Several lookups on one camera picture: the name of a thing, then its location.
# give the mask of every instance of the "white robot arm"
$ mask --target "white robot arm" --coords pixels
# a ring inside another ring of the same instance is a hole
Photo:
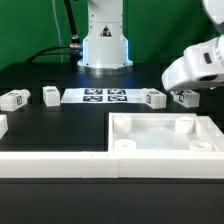
[[[203,0],[204,8],[224,34],[223,0]],[[182,91],[224,86],[224,35],[188,47],[162,75],[166,91]]]

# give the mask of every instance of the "green backdrop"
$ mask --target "green backdrop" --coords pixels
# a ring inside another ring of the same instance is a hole
[[[62,42],[70,43],[63,0],[56,0]],[[78,34],[87,32],[87,0],[71,1]],[[161,59],[138,0],[124,0],[124,35],[130,59],[135,63],[171,63],[192,44],[218,35],[204,13],[200,0],[142,0],[145,15],[164,55]],[[0,69],[23,62],[36,52],[59,45],[51,0],[0,1]],[[60,62],[60,56],[36,61]]]

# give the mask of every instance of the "small white block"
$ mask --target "small white block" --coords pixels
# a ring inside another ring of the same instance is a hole
[[[0,115],[0,139],[8,130],[7,117],[6,115]]]
[[[47,107],[60,106],[60,93],[55,86],[43,87],[43,97]]]
[[[146,95],[146,104],[153,109],[166,108],[167,96],[156,89],[148,89]]]
[[[27,104],[30,92],[26,89],[12,90],[0,97],[0,106],[2,111],[15,111]]]
[[[199,107],[200,94],[192,90],[185,90],[178,95],[173,94],[173,100],[186,108]]]

